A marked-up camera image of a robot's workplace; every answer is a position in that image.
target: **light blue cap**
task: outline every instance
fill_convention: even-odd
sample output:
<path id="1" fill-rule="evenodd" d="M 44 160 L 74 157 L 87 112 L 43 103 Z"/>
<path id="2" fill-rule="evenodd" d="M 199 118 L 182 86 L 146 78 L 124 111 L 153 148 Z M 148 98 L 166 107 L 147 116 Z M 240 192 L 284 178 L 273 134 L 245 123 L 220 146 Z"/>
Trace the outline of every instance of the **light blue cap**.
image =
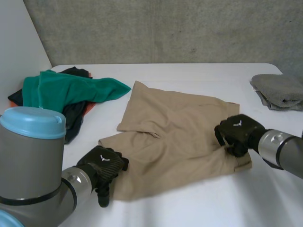
<path id="1" fill-rule="evenodd" d="M 0 227 L 24 227 L 24 225 L 11 214 L 0 210 Z"/>
<path id="2" fill-rule="evenodd" d="M 63 114 L 35 107 L 12 107 L 4 111 L 0 124 L 16 134 L 52 140 L 66 134 Z"/>

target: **teal cloth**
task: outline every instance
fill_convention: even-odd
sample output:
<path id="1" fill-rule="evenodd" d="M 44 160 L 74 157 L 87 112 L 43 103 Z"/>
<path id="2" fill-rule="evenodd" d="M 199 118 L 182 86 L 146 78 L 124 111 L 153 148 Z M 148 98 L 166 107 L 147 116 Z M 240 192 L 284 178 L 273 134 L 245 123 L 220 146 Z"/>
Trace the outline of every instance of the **teal cloth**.
<path id="1" fill-rule="evenodd" d="M 131 89 L 113 78 L 89 79 L 51 70 L 23 82 L 23 106 L 40 107 L 62 113 L 68 104 L 81 101 L 102 103 L 122 97 Z"/>

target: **white logo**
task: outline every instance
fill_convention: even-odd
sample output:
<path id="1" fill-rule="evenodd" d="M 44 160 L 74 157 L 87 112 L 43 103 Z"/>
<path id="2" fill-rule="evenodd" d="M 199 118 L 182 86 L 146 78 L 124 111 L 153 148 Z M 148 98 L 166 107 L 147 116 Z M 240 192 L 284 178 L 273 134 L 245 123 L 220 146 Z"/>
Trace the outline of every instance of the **white logo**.
<path id="1" fill-rule="evenodd" d="M 234 126 L 242 126 L 242 120 L 238 124 L 233 124 Z"/>
<path id="2" fill-rule="evenodd" d="M 110 161 L 110 159 L 105 159 L 105 158 L 103 158 L 102 155 L 100 155 L 100 157 L 101 157 L 101 160 L 102 160 L 102 161 Z"/>

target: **beige shorts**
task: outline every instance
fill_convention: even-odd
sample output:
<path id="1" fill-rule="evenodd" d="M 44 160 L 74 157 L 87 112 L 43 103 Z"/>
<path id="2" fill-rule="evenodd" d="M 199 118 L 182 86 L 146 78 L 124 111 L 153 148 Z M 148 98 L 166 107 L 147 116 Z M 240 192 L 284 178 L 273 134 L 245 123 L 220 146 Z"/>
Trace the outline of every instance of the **beige shorts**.
<path id="1" fill-rule="evenodd" d="M 248 153 L 240 158 L 228 154 L 214 135 L 221 120 L 237 114 L 238 104 L 135 82 L 117 128 L 123 132 L 99 141 L 130 162 L 116 180 L 114 199 L 153 196 L 251 168 Z"/>

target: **white table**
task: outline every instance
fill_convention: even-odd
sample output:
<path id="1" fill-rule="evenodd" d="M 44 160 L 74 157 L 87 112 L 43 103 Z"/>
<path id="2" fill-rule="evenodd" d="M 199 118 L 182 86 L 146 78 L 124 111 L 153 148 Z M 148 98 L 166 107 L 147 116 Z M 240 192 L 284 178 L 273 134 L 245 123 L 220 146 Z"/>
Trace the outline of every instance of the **white table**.
<path id="1" fill-rule="evenodd" d="M 53 68 L 60 72 L 74 65 Z M 261 104 L 249 80 L 256 74 L 281 74 L 270 64 L 127 64 L 76 65 L 93 78 L 112 77 L 130 87 L 138 80 L 148 87 L 214 96 L 240 104 L 241 113 L 300 136 L 303 113 L 270 111 Z M 100 138 L 117 134 L 131 92 L 96 105 L 84 118 L 79 135 L 65 146 L 63 169 L 75 165 Z M 200 181 L 164 194 L 133 202 L 98 205 L 88 202 L 62 227 L 302 227 L 303 180 L 271 169 L 250 151 L 253 168 L 229 176 Z"/>

